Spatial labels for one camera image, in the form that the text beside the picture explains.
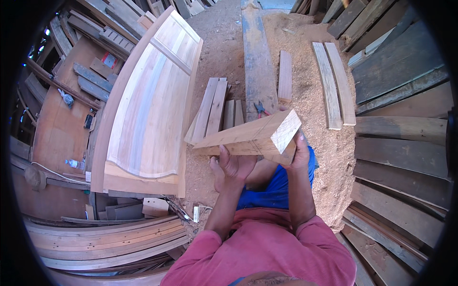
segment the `dark wooden plank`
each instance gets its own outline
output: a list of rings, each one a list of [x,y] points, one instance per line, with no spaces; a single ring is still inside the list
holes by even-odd
[[[365,113],[363,116],[444,118],[453,107],[452,89],[446,82],[430,90]]]
[[[429,142],[356,138],[354,157],[449,180],[445,147]]]
[[[450,209],[452,188],[446,180],[364,160],[356,160],[353,175],[445,210]]]
[[[246,121],[257,119],[254,103],[262,102],[273,113],[278,110],[276,80],[261,13],[255,0],[241,0],[245,53]]]
[[[350,5],[340,14],[337,20],[329,27],[327,32],[338,39],[345,30],[353,23],[356,17],[366,8],[366,0],[353,0]]]
[[[357,115],[367,113],[371,110],[387,106],[391,103],[398,102],[418,92],[422,92],[431,86],[441,83],[448,78],[447,69],[445,66],[433,70],[426,75],[417,78],[401,87],[398,87],[387,94],[377,97],[368,103],[358,107]]]
[[[434,39],[425,24],[417,22],[353,69],[356,103],[387,93],[442,65]]]

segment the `stack of lumber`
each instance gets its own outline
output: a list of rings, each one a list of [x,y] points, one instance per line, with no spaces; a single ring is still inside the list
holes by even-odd
[[[114,268],[189,242],[177,216],[108,227],[47,227],[29,221],[25,225],[43,263],[59,270]]]

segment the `gray wooden board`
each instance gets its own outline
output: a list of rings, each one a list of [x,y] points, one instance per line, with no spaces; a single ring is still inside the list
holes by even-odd
[[[445,147],[429,142],[355,138],[356,159],[398,167],[448,180]]]
[[[338,39],[350,24],[356,19],[361,11],[366,8],[366,0],[353,0],[348,7],[340,14],[337,20],[329,27],[327,32]]]
[[[407,251],[406,249],[402,248],[399,244],[395,243],[389,237],[384,235],[383,233],[379,232],[378,230],[374,229],[360,218],[349,212],[348,210],[343,211],[343,217],[354,225],[359,227],[370,239],[380,243],[386,249],[391,251],[394,255],[396,255],[399,259],[404,261],[408,266],[410,266],[416,272],[420,272],[425,264],[421,259]]]
[[[78,85],[80,86],[81,90],[89,93],[90,95],[107,102],[108,96],[110,95],[105,90],[101,89],[97,85],[93,84],[92,82],[88,81],[87,79],[78,76]]]
[[[98,87],[106,90],[107,92],[111,92],[113,85],[106,81],[104,78],[96,74],[95,72],[91,71],[90,69],[80,65],[79,63],[75,62],[73,64],[73,70],[79,76],[84,77],[88,81],[92,82],[93,84],[97,85]]]
[[[353,69],[356,103],[387,93],[442,65],[434,39],[425,24],[417,22]]]
[[[353,175],[445,210],[450,209],[452,186],[446,180],[359,159]]]
[[[257,119],[254,103],[274,113],[278,110],[276,80],[261,13],[255,0],[240,0],[245,53],[246,121]]]
[[[427,88],[434,86],[448,78],[447,69],[445,66],[433,70],[426,75],[417,78],[403,86],[400,86],[387,94],[377,97],[368,103],[358,107],[357,115],[367,113],[371,110],[387,106],[391,103],[398,102],[418,92],[422,92]]]

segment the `white cable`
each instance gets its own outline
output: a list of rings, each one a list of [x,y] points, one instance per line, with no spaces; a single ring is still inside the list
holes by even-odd
[[[73,181],[73,182],[77,182],[77,183],[84,183],[84,184],[86,184],[86,185],[90,185],[90,184],[91,184],[91,183],[88,183],[88,182],[77,181],[77,180],[74,180],[74,179],[70,179],[70,178],[64,177],[64,176],[62,176],[62,175],[59,174],[59,173],[56,173],[56,172],[54,172],[54,171],[49,170],[47,167],[43,166],[43,165],[40,164],[40,163],[32,162],[32,164],[37,164],[37,165],[39,165],[39,166],[45,168],[46,170],[50,171],[51,173],[54,173],[54,174],[56,174],[57,176],[62,177],[62,178],[64,178],[64,179],[67,179],[67,180],[70,180],[70,181]]]

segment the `pink shirt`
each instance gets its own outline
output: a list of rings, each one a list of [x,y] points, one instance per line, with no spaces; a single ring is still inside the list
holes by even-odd
[[[318,285],[352,286],[356,264],[332,230],[315,216],[290,230],[289,212],[251,208],[235,213],[234,234],[222,242],[204,230],[170,268],[161,286],[227,286],[260,271],[278,271]]]

